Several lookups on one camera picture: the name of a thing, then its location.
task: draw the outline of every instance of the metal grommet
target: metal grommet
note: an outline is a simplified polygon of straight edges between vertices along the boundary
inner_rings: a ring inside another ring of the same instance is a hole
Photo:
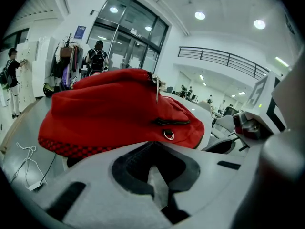
[[[173,139],[175,138],[175,134],[172,132],[172,136],[171,138],[168,138],[167,135],[165,134],[165,131],[163,131],[163,136],[166,137],[166,139],[170,140],[170,141],[173,141]]]

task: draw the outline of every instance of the railing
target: railing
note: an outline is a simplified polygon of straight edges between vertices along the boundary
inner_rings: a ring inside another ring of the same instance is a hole
[[[241,71],[257,80],[262,79],[269,70],[238,55],[210,48],[180,47],[178,57],[192,58],[219,63]]]

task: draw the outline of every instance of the hair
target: hair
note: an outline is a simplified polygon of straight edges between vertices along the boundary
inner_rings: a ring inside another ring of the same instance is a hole
[[[102,50],[103,49],[103,46],[104,46],[104,43],[103,41],[99,40],[96,42],[95,46],[94,46],[94,49],[96,50]]]
[[[16,53],[17,52],[16,49],[15,48],[10,48],[10,50],[9,50],[9,57],[12,56],[13,52]]]

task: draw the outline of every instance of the black backpack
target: black backpack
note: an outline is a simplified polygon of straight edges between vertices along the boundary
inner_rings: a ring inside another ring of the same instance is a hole
[[[8,71],[8,67],[10,66],[10,64],[13,62],[13,60],[8,60],[6,63],[5,68],[2,70],[1,74],[0,74],[0,84],[3,86],[10,86],[12,83],[12,77],[9,74]]]
[[[96,51],[93,49],[94,54],[90,58],[90,67],[92,71],[103,71],[106,52],[103,50]]]

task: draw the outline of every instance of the locker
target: locker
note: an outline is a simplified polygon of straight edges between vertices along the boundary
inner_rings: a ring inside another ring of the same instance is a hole
[[[16,70],[19,82],[19,109],[23,111],[34,99],[32,87],[32,64],[36,60],[38,42],[25,42],[17,45],[17,61],[27,60],[27,64]]]

